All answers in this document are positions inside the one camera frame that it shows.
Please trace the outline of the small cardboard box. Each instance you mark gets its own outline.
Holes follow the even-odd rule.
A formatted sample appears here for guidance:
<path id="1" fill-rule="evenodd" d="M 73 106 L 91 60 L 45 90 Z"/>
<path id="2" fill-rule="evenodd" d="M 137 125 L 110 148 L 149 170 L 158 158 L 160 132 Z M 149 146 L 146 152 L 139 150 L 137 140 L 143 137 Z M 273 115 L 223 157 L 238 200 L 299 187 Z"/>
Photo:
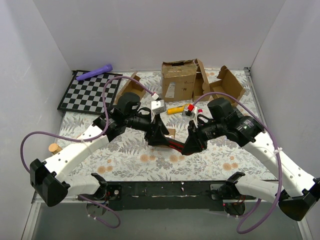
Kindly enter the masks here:
<path id="1" fill-rule="evenodd" d="M 168 134 L 166 134 L 165 136 L 170 139 L 175 139 L 176 130 L 173 128 L 168 128 L 167 130 L 168 130 Z"/>

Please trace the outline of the red black utility knife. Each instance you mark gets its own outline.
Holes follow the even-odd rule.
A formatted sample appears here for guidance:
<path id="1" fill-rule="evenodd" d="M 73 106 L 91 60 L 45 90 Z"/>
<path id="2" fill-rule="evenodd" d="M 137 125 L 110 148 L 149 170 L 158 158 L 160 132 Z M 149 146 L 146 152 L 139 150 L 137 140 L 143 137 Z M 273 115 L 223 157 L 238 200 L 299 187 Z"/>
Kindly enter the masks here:
<path id="1" fill-rule="evenodd" d="M 171 149 L 177 150 L 178 152 L 181 153 L 185 147 L 185 144 L 183 142 L 177 141 L 175 139 L 166 137 L 165 141 L 163 143 L 161 143 L 159 145 L 159 147 L 171 148 Z"/>

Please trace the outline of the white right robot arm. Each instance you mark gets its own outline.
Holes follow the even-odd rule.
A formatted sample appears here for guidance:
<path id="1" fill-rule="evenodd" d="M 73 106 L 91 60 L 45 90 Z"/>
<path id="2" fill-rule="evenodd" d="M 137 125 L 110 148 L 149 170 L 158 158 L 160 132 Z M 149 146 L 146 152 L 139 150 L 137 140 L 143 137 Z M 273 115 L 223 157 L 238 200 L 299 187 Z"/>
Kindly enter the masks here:
<path id="1" fill-rule="evenodd" d="M 279 181 L 277 186 L 237 171 L 212 191 L 214 197 L 237 199 L 243 195 L 270 203 L 276 201 L 286 216 L 301 221 L 320 199 L 319 178 L 295 164 L 280 147 L 273 144 L 271 136 L 256 119 L 237 111 L 227 99 L 214 99 L 207 107 L 210 118 L 192 104 L 183 109 L 183 115 L 192 118 L 183 153 L 201 152 L 207 148 L 209 140 L 226 137 L 256 157 Z"/>

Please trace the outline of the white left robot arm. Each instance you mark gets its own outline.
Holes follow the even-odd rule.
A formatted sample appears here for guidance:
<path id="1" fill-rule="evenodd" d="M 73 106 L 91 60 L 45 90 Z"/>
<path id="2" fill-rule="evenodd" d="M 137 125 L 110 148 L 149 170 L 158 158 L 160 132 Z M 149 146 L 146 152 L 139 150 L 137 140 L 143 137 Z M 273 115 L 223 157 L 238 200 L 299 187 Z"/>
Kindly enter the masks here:
<path id="1" fill-rule="evenodd" d="M 70 177 L 69 174 L 96 150 L 123 134 L 126 128 L 148 132 L 152 127 L 160 127 L 160 114 L 167 108 L 164 100 L 156 94 L 152 97 L 151 107 L 144 108 L 147 114 L 141 114 L 140 97 L 126 92 L 108 110 L 108 116 L 96 118 L 77 142 L 44 161 L 35 159 L 30 164 L 31 186 L 48 207 L 56 206 L 65 197 L 74 195 L 86 195 L 92 200 L 105 198 L 108 183 L 102 176 L 92 173 Z"/>

